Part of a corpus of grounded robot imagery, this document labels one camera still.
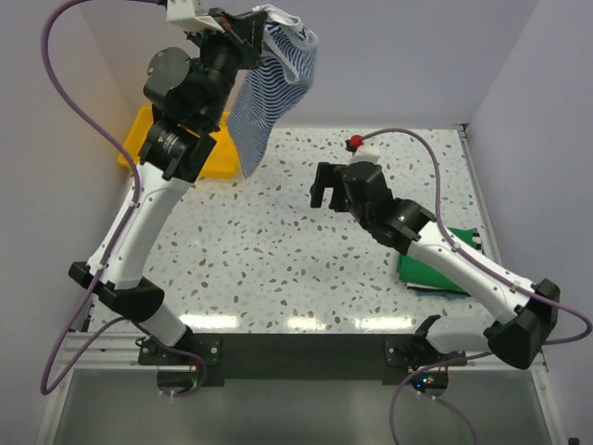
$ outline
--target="white enclosure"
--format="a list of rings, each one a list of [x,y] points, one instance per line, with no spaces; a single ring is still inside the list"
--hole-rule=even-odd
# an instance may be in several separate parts
[[[39,36],[60,0],[38,3],[7,2],[0,14],[0,442],[6,444],[34,442],[47,402],[38,388],[44,362],[81,295],[66,271],[95,250],[125,179],[113,148],[70,111],[43,72]],[[255,4],[221,0],[215,6],[242,12]],[[590,1],[277,5],[299,15],[321,42],[314,90],[283,125],[469,123],[473,173],[504,264],[534,280],[555,281],[562,302],[593,314],[587,296]],[[148,61],[171,45],[197,54],[165,24],[162,8],[93,0],[57,23],[51,54],[67,90],[122,140],[146,103]],[[560,318],[554,337],[582,327],[569,315]],[[590,348],[587,339],[546,351],[566,429],[583,443],[593,441]]]

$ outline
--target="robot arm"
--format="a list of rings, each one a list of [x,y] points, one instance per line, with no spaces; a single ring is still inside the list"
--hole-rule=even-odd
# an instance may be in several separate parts
[[[200,47],[191,58],[179,48],[159,51],[148,67],[144,92],[153,104],[154,124],[136,166],[142,190],[134,201],[131,185],[121,209],[97,251],[75,262],[69,275],[94,292],[112,311],[139,324],[161,343],[192,350],[191,330],[163,302],[164,292],[143,277],[150,249],[172,209],[197,179],[212,148],[219,122],[239,70],[260,66],[265,11],[232,16],[206,12],[204,0],[169,0],[167,20]],[[132,217],[102,263],[124,213]]]
[[[536,285],[466,248],[464,251],[475,261],[506,276],[513,286],[471,264],[459,254],[460,245],[451,246],[442,236],[435,215],[414,201],[393,198],[381,167],[373,163],[378,159],[376,155],[357,153],[349,165],[320,163],[311,188],[311,206],[320,207],[324,189],[333,188],[330,209],[349,211],[379,244],[441,272],[482,303],[496,319],[478,337],[475,327],[480,321],[454,326],[446,319],[430,317],[421,328],[436,352],[490,349],[502,361],[520,369],[528,368],[555,326],[557,312],[515,289],[533,288],[538,295],[555,301],[560,298],[560,290],[549,280]],[[455,240],[451,232],[448,235]]]

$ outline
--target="terrazzo surface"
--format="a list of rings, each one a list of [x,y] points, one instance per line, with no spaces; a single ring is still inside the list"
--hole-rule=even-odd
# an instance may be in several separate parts
[[[145,276],[196,332],[405,333],[433,314],[487,317],[473,299],[419,298],[398,281],[395,251],[327,202],[309,207],[317,162],[346,163],[345,139],[368,131],[275,129],[251,178],[196,182],[163,227]],[[419,133],[440,162],[445,223],[484,232],[457,132]],[[435,175],[422,146],[400,134],[373,143],[394,196],[433,210]],[[489,252],[486,234],[483,241]],[[114,316],[95,304],[89,331]],[[135,328],[124,323],[112,331]]]

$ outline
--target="black bracket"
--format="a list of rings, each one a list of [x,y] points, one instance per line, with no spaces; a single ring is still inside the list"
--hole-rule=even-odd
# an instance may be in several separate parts
[[[216,366],[221,359],[221,339],[217,337],[192,337],[194,352],[206,366]],[[162,349],[150,338],[140,338],[136,341],[140,348],[138,364],[143,366],[181,366],[190,364],[188,357],[173,354]]]
[[[426,339],[430,327],[440,318],[431,315],[416,329],[414,334],[400,334],[385,338],[385,357],[387,366],[405,366],[417,370],[421,366],[444,362],[451,359],[464,359],[465,352],[442,354],[435,350]],[[454,366],[465,366],[466,360],[460,360]]]

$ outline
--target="striped cloth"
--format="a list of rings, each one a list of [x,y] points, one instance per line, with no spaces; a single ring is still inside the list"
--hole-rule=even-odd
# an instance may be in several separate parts
[[[294,107],[313,83],[317,36],[300,18],[275,6],[268,12],[262,62],[247,73],[228,119],[229,133],[248,178],[261,163],[274,124]]]

